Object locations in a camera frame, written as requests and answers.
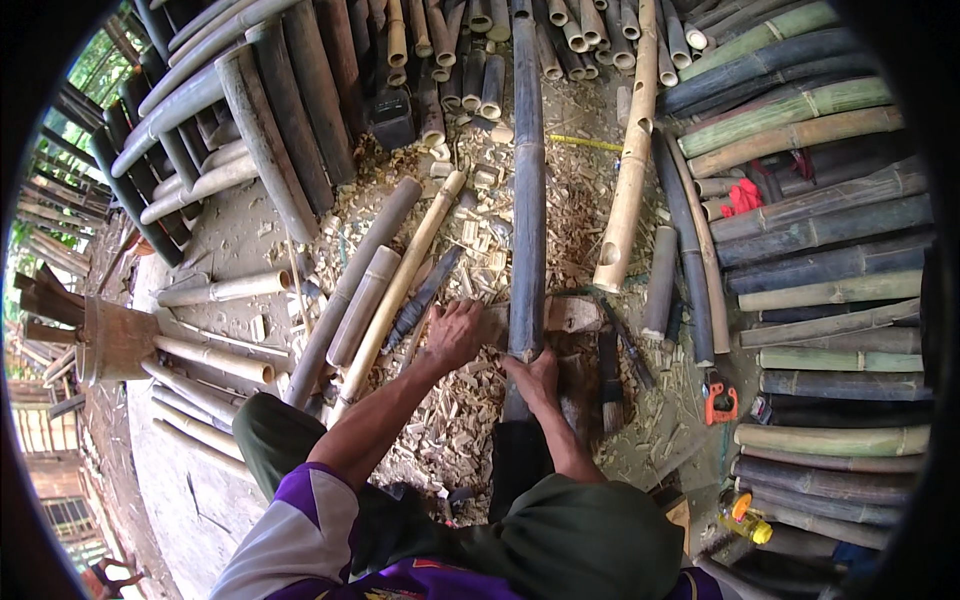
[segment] cut bamboo section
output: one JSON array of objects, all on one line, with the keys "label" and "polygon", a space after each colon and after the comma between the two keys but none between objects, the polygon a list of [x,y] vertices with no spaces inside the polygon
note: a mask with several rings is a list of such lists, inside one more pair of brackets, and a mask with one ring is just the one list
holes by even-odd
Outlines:
[{"label": "cut bamboo section", "polygon": [[753,448],[843,457],[924,454],[929,439],[929,425],[827,429],[741,423],[733,433],[736,444]]},{"label": "cut bamboo section", "polygon": [[771,448],[745,445],[740,448],[745,456],[799,465],[801,467],[825,468],[828,470],[860,473],[916,473],[924,467],[926,455],[910,456],[827,456],[824,454],[801,454]]},{"label": "cut bamboo section", "polygon": [[156,303],[169,308],[204,302],[224,302],[259,294],[286,292],[288,287],[290,287],[290,272],[272,271],[261,275],[217,281],[202,287],[163,290],[156,295]]},{"label": "cut bamboo section", "polygon": [[896,107],[863,108],[756,133],[692,158],[687,164],[693,176],[702,179],[738,164],[750,162],[759,156],[900,129],[903,129],[903,117]]},{"label": "cut bamboo section", "polygon": [[638,18],[643,36],[636,48],[636,80],[630,121],[623,140],[611,216],[600,247],[600,260],[593,272],[593,285],[614,293],[619,293],[630,263],[657,100],[657,26],[652,2],[643,3]]},{"label": "cut bamboo section", "polygon": [[154,345],[165,351],[193,361],[201,365],[207,365],[223,372],[234,374],[257,383],[271,384],[274,382],[275,372],[273,365],[264,363],[243,356],[223,352],[216,348],[208,348],[199,344],[191,344],[182,340],[157,335],[154,337]]},{"label": "cut bamboo section", "polygon": [[684,183],[686,200],[690,204],[693,225],[697,229],[697,239],[700,242],[700,253],[704,259],[704,272],[707,275],[707,293],[710,301],[710,322],[713,327],[713,352],[715,354],[726,354],[730,352],[727,301],[723,294],[723,279],[720,277],[720,267],[717,264],[713,238],[710,237],[710,226],[707,222],[707,216],[701,208],[700,197],[697,196],[697,188],[693,184],[693,178],[686,169],[684,156],[680,152],[680,146],[677,145],[677,139],[672,133],[666,133],[664,137],[667,146],[670,148],[670,154],[673,156],[674,162],[677,163],[680,179]]},{"label": "cut bamboo section", "polygon": [[825,28],[837,23],[840,17],[826,2],[814,2],[798,9],[776,16],[757,25],[744,35],[732,39],[723,46],[704,56],[686,69],[677,72],[680,81],[705,73],[710,69],[726,64],[731,60],[754,52],[765,46],[783,41],[789,37]]},{"label": "cut bamboo section", "polygon": [[393,324],[394,316],[406,299],[410,282],[433,243],[433,238],[437,234],[446,212],[450,209],[466,180],[467,178],[460,171],[451,173],[437,193],[437,197],[430,205],[429,210],[427,210],[420,226],[417,227],[417,232],[400,260],[396,273],[390,281],[390,287],[387,288],[383,300],[373,314],[370,327],[367,329],[367,333],[360,343],[360,348],[353,358],[350,370],[344,378],[344,385],[340,389],[337,406],[334,408],[333,414],[330,415],[327,426],[332,426],[362,392],[373,361],[379,356],[383,341],[390,331],[391,324]]},{"label": "cut bamboo section", "polygon": [[880,77],[853,79],[803,91],[748,110],[684,135],[677,142],[684,156],[693,158],[790,123],[838,112],[880,107],[892,102],[893,96]]}]

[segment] dark bamboo pole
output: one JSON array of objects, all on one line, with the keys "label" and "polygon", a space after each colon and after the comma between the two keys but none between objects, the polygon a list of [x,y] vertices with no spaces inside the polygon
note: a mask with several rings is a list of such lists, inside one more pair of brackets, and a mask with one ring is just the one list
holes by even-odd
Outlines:
[{"label": "dark bamboo pole", "polygon": [[324,161],[300,101],[280,19],[269,18],[249,28],[246,36],[256,50],[260,80],[300,188],[313,213],[322,215],[333,206],[333,191],[326,181]]},{"label": "dark bamboo pole", "polygon": [[677,232],[669,226],[657,228],[654,259],[647,283],[647,301],[643,305],[640,335],[662,341],[666,335],[673,295],[673,274],[677,263]]},{"label": "dark bamboo pole", "polygon": [[684,184],[677,172],[677,164],[670,155],[663,135],[655,132],[653,140],[654,164],[660,174],[660,185],[670,208],[670,217],[680,234],[680,258],[684,264],[686,287],[693,309],[693,354],[698,367],[713,365],[713,325],[710,317],[710,302],[707,275],[704,271],[700,242],[693,224],[690,203],[684,192]]},{"label": "dark bamboo pole", "polygon": [[295,240],[304,244],[312,242],[320,228],[271,114],[256,71],[252,46],[244,44],[227,52],[217,59],[216,68],[230,112],[280,218]]},{"label": "dark bamboo pole", "polygon": [[760,390],[768,394],[849,400],[930,400],[922,373],[764,371]]},{"label": "dark bamboo pole", "polygon": [[160,228],[160,225],[153,223],[144,225],[140,223],[140,213],[146,205],[144,200],[133,187],[133,182],[126,175],[121,178],[115,178],[110,173],[110,164],[116,160],[117,155],[110,146],[110,140],[106,128],[97,130],[90,140],[93,154],[97,157],[99,169],[104,174],[104,178],[113,190],[120,204],[124,206],[127,214],[133,220],[133,224],[140,230],[140,233],[170,267],[176,267],[183,260],[183,252],[173,243],[170,236]]},{"label": "dark bamboo pole", "polygon": [[384,202],[356,252],[337,281],[336,290],[313,328],[303,349],[303,355],[290,375],[290,387],[283,397],[287,404],[302,410],[324,367],[330,342],[344,318],[350,300],[356,293],[363,274],[370,266],[377,248],[394,238],[407,213],[420,198],[423,189],[407,177],[400,181],[394,193]]}]

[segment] bamboo tube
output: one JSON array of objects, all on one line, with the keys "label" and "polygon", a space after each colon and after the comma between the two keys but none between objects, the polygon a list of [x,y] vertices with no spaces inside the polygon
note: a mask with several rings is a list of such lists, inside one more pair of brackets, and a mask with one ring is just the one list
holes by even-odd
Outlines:
[{"label": "bamboo tube", "polygon": [[410,281],[420,267],[423,257],[433,242],[437,229],[440,228],[446,212],[450,209],[466,179],[460,171],[451,173],[437,193],[437,197],[430,205],[423,221],[420,222],[420,226],[417,227],[417,232],[410,240],[410,245],[407,247],[407,251],[400,260],[396,273],[390,281],[390,287],[387,288],[383,300],[377,307],[370,327],[367,329],[367,333],[353,358],[353,363],[350,365],[350,370],[344,378],[344,385],[341,387],[340,396],[337,399],[337,407],[334,408],[334,414],[330,416],[328,426],[335,423],[350,404],[358,399],[363,386],[366,384],[367,375],[370,373],[373,361],[379,355],[383,340],[390,330],[394,315],[406,298]]},{"label": "bamboo tube", "polygon": [[861,473],[916,473],[924,467],[924,461],[926,460],[924,454],[897,457],[826,456],[759,448],[751,445],[741,447],[740,452],[745,456],[756,456],[757,458],[788,465]]},{"label": "bamboo tube", "polygon": [[[366,2],[357,0],[355,4],[366,5]],[[317,28],[317,14],[309,0],[299,2],[283,15],[283,33],[290,48],[290,62],[303,107],[313,126],[330,183],[340,185],[352,181],[357,170],[340,111],[341,98],[334,93],[336,80]]]},{"label": "bamboo tube", "polygon": [[640,335],[648,340],[663,340],[670,316],[673,274],[677,262],[677,232],[672,227],[657,228],[654,259],[647,283],[647,301],[643,305]]},{"label": "bamboo tube", "polygon": [[821,497],[879,506],[906,504],[916,482],[912,474],[843,473],[742,455],[733,459],[730,473],[734,477],[814,496],[811,501]]},{"label": "bamboo tube", "polygon": [[414,54],[422,59],[433,56],[433,45],[426,29],[426,11],[424,0],[410,0],[410,29],[414,36]]},{"label": "bamboo tube", "polygon": [[484,69],[487,66],[487,53],[482,49],[471,50],[464,65],[463,107],[470,112],[480,109],[483,94]]},{"label": "bamboo tube", "polygon": [[782,125],[837,112],[887,105],[891,102],[893,97],[881,78],[854,79],[824,85],[737,114],[695,133],[685,135],[677,141],[684,151],[684,156],[691,158]]},{"label": "bamboo tube", "polygon": [[852,277],[782,290],[742,294],[737,300],[740,310],[751,312],[864,300],[915,298],[920,295],[923,273],[923,270],[914,270]]},{"label": "bamboo tube", "polygon": [[[698,64],[681,69],[677,75],[680,81],[685,82],[710,69],[747,55],[754,50],[766,47],[777,41],[789,37],[799,36],[807,32],[822,29],[839,21],[836,12],[826,2],[814,2],[796,10],[776,16],[765,23],[757,25],[752,30],[736,39],[717,48]],[[714,33],[708,29],[708,35]]]},{"label": "bamboo tube", "polygon": [[550,22],[557,27],[562,27],[570,20],[570,12],[566,9],[564,0],[547,0],[547,9],[550,12]]},{"label": "bamboo tube", "polygon": [[922,373],[764,371],[760,390],[768,394],[849,400],[929,400]]},{"label": "bamboo tube", "polygon": [[219,429],[208,425],[201,420],[196,420],[189,415],[185,415],[179,410],[167,406],[160,400],[154,399],[154,412],[157,416],[167,421],[180,431],[205,445],[210,446],[218,452],[223,452],[227,456],[240,462],[244,462],[243,454],[240,453],[240,447],[233,440],[233,436],[224,433]]},{"label": "bamboo tube", "polygon": [[751,507],[785,525],[876,550],[882,550],[890,537],[889,529],[811,515],[766,500],[751,502]]},{"label": "bamboo tube", "polygon": [[922,269],[924,252],[932,241],[932,233],[919,233],[872,244],[858,244],[728,271],[724,280],[731,292],[752,294],[852,276]]},{"label": "bamboo tube", "polygon": [[204,302],[224,302],[258,294],[286,292],[289,286],[289,272],[270,271],[260,275],[217,281],[201,287],[163,290],[156,295],[156,303],[160,306],[172,307]]},{"label": "bamboo tube", "polygon": [[785,228],[810,217],[839,210],[913,196],[926,190],[926,180],[916,158],[895,162],[871,175],[814,190],[787,202],[763,206],[716,223],[710,232],[716,243],[753,237]]},{"label": "bamboo tube", "polygon": [[613,194],[611,216],[600,247],[600,260],[593,272],[593,285],[614,293],[618,293],[623,285],[634,244],[657,95],[657,34],[651,3],[645,3],[641,7],[639,19],[643,37],[640,38],[636,51],[634,99],[631,102],[630,121],[623,140],[623,154],[620,157],[620,173]]},{"label": "bamboo tube", "polygon": [[223,352],[216,348],[210,348],[199,344],[191,344],[182,340],[157,335],[154,337],[154,346],[157,348],[193,361],[201,365],[207,365],[223,372],[234,374],[257,383],[271,384],[274,381],[275,372],[273,365],[250,358],[244,358],[229,352]]},{"label": "bamboo tube", "polygon": [[717,254],[713,248],[713,238],[710,237],[709,224],[700,205],[693,178],[684,168],[684,158],[680,146],[672,133],[664,135],[670,154],[677,164],[677,171],[684,185],[684,192],[690,204],[690,213],[693,225],[696,228],[697,239],[700,243],[700,253],[703,257],[704,271],[707,275],[707,292],[710,302],[710,322],[713,328],[713,352],[726,354],[730,352],[730,330],[727,327],[727,303],[723,295],[723,280],[720,278],[720,268],[717,265]]},{"label": "bamboo tube", "polygon": [[926,452],[929,425],[878,429],[776,427],[744,423],[733,441],[757,449],[827,456],[905,456]]},{"label": "bamboo tube", "polygon": [[837,139],[903,128],[903,118],[895,107],[863,108],[794,123],[728,144],[692,158],[687,164],[698,179],[759,156],[798,149]]},{"label": "bamboo tube", "polygon": [[485,119],[495,121],[503,113],[503,84],[506,73],[507,63],[503,57],[497,54],[487,57],[483,93],[480,97],[480,114]]},{"label": "bamboo tube", "polygon": [[303,409],[307,398],[320,377],[330,342],[347,311],[350,299],[356,292],[360,279],[367,271],[377,248],[388,244],[400,229],[410,208],[420,198],[423,189],[415,180],[405,177],[394,192],[383,202],[373,224],[368,229],[356,252],[344,269],[337,287],[330,296],[320,320],[307,339],[306,348],[293,373],[283,401]]},{"label": "bamboo tube", "polygon": [[468,23],[470,30],[476,34],[485,34],[493,27],[490,18],[490,4],[488,0],[468,0]]},{"label": "bamboo tube", "polygon": [[919,300],[907,300],[853,313],[824,317],[800,323],[780,324],[740,332],[742,348],[789,346],[796,342],[832,338],[885,327],[920,313]]},{"label": "bamboo tube", "polygon": [[256,71],[252,47],[245,44],[227,52],[217,59],[216,68],[230,112],[250,148],[253,164],[280,218],[294,239],[302,243],[312,242],[320,228],[283,146]]},{"label": "bamboo tube", "polygon": [[330,349],[326,352],[326,362],[339,368],[349,366],[399,263],[400,255],[396,252],[386,246],[376,249],[370,266],[350,300],[344,319],[340,321],[340,326],[333,336]]},{"label": "bamboo tube", "polygon": [[167,421],[154,419],[154,429],[158,432],[162,432],[162,435],[167,440],[172,440],[175,444],[179,444],[186,448],[190,454],[196,456],[205,463],[216,467],[225,473],[229,473],[238,479],[256,484],[256,480],[253,479],[253,475],[250,473],[250,470],[247,469],[247,466],[244,463],[241,463],[235,458],[227,456],[223,452],[214,450],[199,440],[191,438],[189,435],[183,433],[177,427],[174,427]]},{"label": "bamboo tube", "polygon": [[227,425],[233,425],[237,407],[211,394],[206,386],[182,375],[177,375],[149,360],[143,361],[140,366],[143,367],[144,371],[156,377],[157,381],[189,400],[211,417],[219,419]]},{"label": "bamboo tube", "polygon": [[333,191],[327,183],[324,160],[300,101],[300,89],[294,79],[280,19],[271,17],[249,28],[245,35],[256,51],[260,79],[294,173],[313,213],[322,215],[333,206]]}]

